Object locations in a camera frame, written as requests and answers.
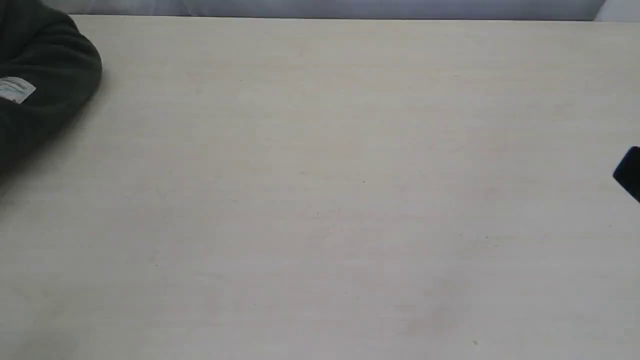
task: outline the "black phone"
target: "black phone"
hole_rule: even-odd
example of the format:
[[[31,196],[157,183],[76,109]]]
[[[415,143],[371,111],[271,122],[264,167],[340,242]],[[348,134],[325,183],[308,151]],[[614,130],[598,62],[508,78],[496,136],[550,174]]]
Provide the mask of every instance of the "black phone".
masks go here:
[[[613,172],[613,178],[640,202],[640,147],[634,146]]]

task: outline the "table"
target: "table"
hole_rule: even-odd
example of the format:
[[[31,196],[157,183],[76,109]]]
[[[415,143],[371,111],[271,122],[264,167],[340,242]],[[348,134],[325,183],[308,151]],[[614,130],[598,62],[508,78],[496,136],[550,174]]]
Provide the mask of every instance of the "table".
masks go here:
[[[634,359],[640,24],[75,17],[0,358]]]

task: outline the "clothing label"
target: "clothing label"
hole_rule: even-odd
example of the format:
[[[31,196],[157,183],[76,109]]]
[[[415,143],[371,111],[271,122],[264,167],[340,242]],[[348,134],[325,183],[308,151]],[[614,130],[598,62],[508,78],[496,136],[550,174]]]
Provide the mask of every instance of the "clothing label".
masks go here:
[[[22,104],[34,91],[36,87],[21,78],[0,78],[0,97],[16,104]]]

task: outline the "white tag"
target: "white tag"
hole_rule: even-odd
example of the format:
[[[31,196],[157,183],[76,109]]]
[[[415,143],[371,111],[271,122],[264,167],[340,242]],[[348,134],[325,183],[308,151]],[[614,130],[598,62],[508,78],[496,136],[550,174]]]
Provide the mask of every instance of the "white tag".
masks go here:
[[[34,91],[36,87],[21,78],[0,78],[0,97],[16,104],[22,104]]]

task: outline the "dark green sleeve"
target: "dark green sleeve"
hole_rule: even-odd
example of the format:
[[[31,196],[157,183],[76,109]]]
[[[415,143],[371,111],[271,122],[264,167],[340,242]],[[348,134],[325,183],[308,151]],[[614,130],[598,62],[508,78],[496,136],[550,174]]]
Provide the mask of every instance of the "dark green sleeve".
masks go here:
[[[0,0],[0,81],[20,78],[36,88],[20,104],[0,97],[0,163],[63,127],[101,74],[98,52],[69,16],[40,0]]]

